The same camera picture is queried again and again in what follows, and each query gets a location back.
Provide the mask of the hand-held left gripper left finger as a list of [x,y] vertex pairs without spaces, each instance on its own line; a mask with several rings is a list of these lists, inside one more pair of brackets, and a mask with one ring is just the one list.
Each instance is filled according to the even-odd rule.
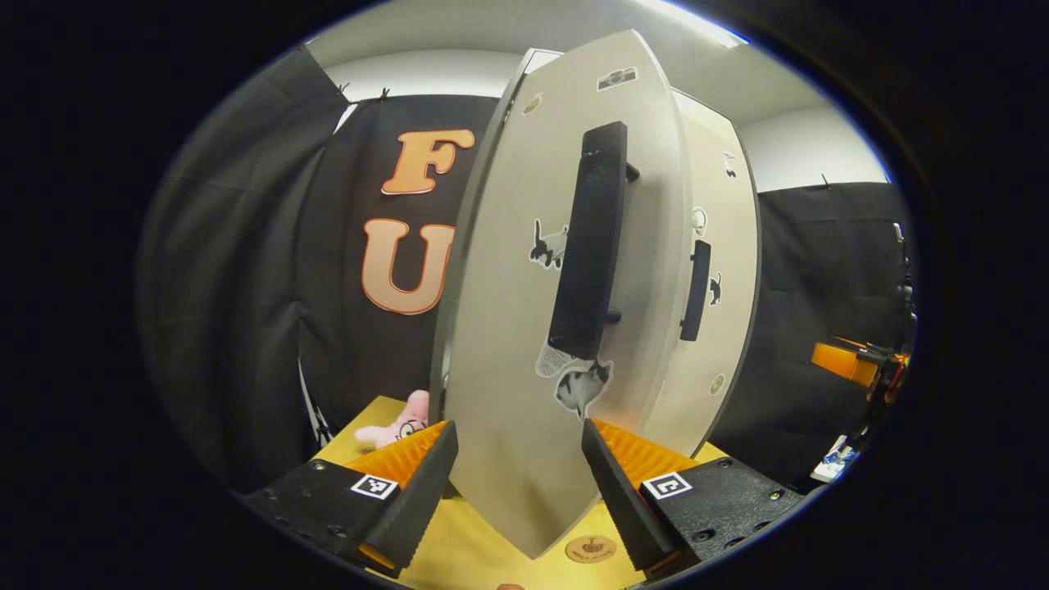
[[247,507],[323,556],[397,580],[411,564],[456,463],[445,420],[378,451],[315,458],[247,496]]

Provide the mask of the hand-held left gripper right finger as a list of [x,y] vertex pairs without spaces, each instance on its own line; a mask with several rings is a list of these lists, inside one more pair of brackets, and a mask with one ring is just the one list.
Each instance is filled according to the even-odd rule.
[[772,533],[808,497],[729,456],[697,462],[622,427],[586,419],[582,454],[633,567],[677,580]]

